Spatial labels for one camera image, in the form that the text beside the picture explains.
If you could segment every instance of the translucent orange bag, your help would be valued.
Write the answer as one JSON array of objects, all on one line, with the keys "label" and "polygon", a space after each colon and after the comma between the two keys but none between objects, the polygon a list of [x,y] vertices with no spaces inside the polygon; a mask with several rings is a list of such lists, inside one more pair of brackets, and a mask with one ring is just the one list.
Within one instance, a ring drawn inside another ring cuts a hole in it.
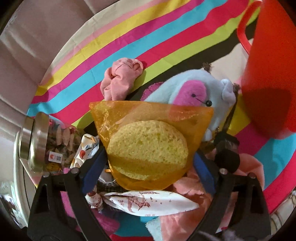
[{"label": "translucent orange bag", "polygon": [[112,136],[126,124],[136,121],[163,121],[180,131],[187,141],[188,159],[184,168],[157,180],[136,180],[112,168],[117,183],[127,190],[163,190],[176,182],[192,166],[193,155],[211,121],[213,108],[175,106],[142,101],[102,101],[89,105],[98,135],[107,149]]}]

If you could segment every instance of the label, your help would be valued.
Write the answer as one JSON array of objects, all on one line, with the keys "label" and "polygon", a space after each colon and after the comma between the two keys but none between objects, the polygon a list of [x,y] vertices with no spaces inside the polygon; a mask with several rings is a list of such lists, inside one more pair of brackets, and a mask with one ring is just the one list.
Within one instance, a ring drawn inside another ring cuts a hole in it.
[{"label": "label", "polygon": [[56,162],[56,163],[62,163],[62,159],[63,159],[63,154],[53,152],[53,151],[49,152],[49,157],[48,157],[49,161]]}]

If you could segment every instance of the multicolored striped cloth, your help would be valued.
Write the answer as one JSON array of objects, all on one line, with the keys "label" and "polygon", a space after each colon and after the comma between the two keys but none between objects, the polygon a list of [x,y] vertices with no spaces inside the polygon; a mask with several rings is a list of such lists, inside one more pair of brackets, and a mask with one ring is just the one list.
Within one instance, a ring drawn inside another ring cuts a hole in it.
[{"label": "multicolored striped cloth", "polygon": [[[104,71],[119,58],[144,63],[128,100],[140,100],[149,85],[188,69],[212,63],[211,74],[239,83],[247,54],[236,28],[253,0],[120,0],[96,14],[71,37],[50,65],[28,115],[43,111],[65,123],[85,128],[92,123],[89,103],[103,100]],[[258,11],[246,30],[254,35]],[[229,133],[240,152],[264,165],[264,195],[272,212],[296,186],[296,135],[268,139],[256,131],[242,96]]]}]

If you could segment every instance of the plush toy eye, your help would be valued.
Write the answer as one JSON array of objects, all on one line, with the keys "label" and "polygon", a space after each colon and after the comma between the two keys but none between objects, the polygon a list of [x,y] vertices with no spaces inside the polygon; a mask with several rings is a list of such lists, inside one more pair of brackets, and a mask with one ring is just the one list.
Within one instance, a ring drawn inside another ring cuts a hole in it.
[{"label": "plush toy eye", "polygon": [[207,101],[205,102],[205,105],[208,106],[208,107],[212,106],[212,104],[213,104],[213,103],[212,103],[210,100],[207,100]]}]

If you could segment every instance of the jar lid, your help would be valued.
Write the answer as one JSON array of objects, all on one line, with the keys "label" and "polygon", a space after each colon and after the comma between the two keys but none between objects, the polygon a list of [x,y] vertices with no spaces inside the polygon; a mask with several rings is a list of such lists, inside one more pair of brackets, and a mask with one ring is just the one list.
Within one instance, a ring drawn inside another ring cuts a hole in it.
[{"label": "jar lid", "polygon": [[34,119],[26,116],[19,138],[19,157],[28,160]]},{"label": "jar lid", "polygon": [[45,164],[45,151],[49,128],[49,115],[38,112],[35,116],[31,143],[28,157],[28,164],[32,171],[42,172]]}]

